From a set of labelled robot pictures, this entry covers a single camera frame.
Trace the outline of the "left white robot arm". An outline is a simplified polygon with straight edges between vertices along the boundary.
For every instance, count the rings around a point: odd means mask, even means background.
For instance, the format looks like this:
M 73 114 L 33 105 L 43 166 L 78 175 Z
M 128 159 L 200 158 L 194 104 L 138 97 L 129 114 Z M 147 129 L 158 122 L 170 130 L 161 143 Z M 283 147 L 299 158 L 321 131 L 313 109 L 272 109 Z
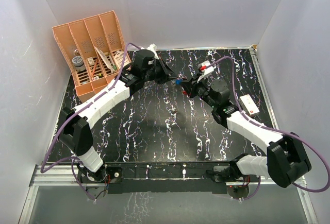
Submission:
M 78 157 L 85 175 L 94 182 L 102 182 L 107 174 L 105 162 L 93 147 L 91 129 L 97 121 L 142 89 L 146 82 L 164 84 L 176 78 L 177 74 L 156 53 L 141 49 L 102 91 L 74 109 L 61 110 L 59 141 Z

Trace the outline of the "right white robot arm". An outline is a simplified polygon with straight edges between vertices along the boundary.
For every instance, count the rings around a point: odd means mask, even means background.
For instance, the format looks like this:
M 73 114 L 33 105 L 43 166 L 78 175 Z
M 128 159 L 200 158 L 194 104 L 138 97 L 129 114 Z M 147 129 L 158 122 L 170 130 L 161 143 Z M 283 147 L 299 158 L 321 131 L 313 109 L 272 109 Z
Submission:
M 230 90 L 223 80 L 208 83 L 206 79 L 177 80 L 184 93 L 199 97 L 212 107 L 213 119 L 230 131 L 236 132 L 257 145 L 265 155 L 243 153 L 231 160 L 229 168 L 220 172 L 222 178 L 232 177 L 242 181 L 248 175 L 271 178 L 278 186 L 286 188 L 311 170 L 311 163 L 303 144 L 291 134 L 283 135 L 269 130 L 250 117 L 244 117 L 230 100 Z

